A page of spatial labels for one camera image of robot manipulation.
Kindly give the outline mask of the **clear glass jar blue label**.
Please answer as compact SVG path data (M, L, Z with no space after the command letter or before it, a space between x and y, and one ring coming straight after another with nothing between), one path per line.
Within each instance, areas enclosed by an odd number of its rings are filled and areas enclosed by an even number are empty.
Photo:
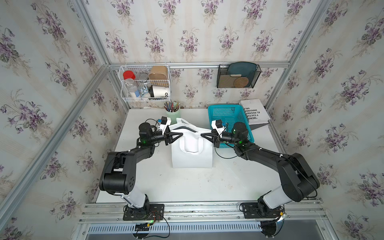
M128 92L132 98L139 98L141 96L135 80L130 79L130 78L125 79L125 84L127 86Z

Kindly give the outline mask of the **white paper cup black lid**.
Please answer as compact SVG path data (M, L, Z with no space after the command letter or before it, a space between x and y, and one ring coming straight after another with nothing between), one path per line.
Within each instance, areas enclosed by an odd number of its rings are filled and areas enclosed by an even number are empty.
M152 85L149 88L149 93L152 98L168 98L170 96L170 89Z

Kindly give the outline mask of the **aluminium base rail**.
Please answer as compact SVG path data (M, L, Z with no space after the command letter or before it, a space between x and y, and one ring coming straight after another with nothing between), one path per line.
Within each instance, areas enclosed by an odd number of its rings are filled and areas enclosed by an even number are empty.
M244 213L239 201L224 202L164 202L161 211L169 222L241 221ZM123 221L124 203L86 204L79 222L81 224L120 223ZM304 200L285 204L288 220L326 220L319 201Z

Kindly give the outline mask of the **white insulated delivery bag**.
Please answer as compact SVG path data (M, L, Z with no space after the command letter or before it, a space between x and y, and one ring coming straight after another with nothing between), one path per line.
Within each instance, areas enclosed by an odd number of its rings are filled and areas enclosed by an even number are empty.
M201 137L211 130L197 127L188 121L178 118L177 123L183 126L183 136L172 144L172 166L174 169L212 168L213 143Z

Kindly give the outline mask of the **white book black lettering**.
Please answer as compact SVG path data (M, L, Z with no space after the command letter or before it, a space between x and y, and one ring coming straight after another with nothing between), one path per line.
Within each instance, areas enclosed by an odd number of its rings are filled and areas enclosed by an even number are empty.
M249 125L268 124L271 119L260 99L241 100Z

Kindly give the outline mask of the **teal plastic basket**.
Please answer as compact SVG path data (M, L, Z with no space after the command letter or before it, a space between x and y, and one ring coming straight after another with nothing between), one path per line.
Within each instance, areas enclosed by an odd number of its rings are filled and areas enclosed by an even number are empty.
M253 143L254 137L249 126L248 118L246 117L244 108L240 105L212 105L208 107L209 122L221 120L223 126L228 124L226 130L231 132L234 124L237 122L244 123L248 130L248 140Z

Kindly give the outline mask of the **green pencil cup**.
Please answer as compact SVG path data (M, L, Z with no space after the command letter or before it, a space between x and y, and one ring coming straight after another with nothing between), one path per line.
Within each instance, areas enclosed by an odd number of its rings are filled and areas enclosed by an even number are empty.
M171 124L176 124L177 119L181 118L180 104L175 101L167 101L164 104L167 117L171 119Z

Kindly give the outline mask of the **round woven rattan coaster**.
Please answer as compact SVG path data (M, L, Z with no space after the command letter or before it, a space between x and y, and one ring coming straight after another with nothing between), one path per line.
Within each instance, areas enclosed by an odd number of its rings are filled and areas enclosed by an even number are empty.
M239 77L234 80L235 88L245 88L249 84L249 79L247 77Z

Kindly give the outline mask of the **black mesh wall organizer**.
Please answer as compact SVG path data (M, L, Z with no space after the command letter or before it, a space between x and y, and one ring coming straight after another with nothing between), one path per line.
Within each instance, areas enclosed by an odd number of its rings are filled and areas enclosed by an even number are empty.
M235 62L232 64L219 65L217 74L217 88L231 89L234 87L234 80L239 77L247 77L249 84L245 88L253 89L262 73L261 67L250 62Z

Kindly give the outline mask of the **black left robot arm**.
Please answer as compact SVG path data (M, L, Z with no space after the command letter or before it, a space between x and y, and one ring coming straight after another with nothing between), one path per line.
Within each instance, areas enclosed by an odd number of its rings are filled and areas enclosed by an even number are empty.
M135 186L137 163L151 158L157 144L164 142L165 145L170 145L182 136L183 133L172 132L167 124L161 125L156 132L149 123L140 124L135 148L108 153L99 189L109 195L120 197L133 210L148 210L150 207L148 196Z

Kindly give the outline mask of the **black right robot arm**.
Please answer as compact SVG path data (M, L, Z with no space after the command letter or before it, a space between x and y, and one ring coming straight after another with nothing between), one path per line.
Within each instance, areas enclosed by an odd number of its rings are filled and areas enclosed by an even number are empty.
M250 142L245 123L236 122L230 132L223 127L221 120L212 123L211 132L201 134L201 137L213 143L215 148L220 144L231 145L237 157L260 163L279 174L281 186L261 196L254 207L262 217L317 192L320 182L302 155L281 154Z

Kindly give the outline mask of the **red lid jar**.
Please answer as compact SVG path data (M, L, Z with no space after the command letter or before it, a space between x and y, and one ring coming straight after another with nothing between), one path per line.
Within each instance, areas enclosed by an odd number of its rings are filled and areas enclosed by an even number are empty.
M124 71L123 72L123 78L124 78L124 80L128 80L128 79L135 80L136 75L133 71Z

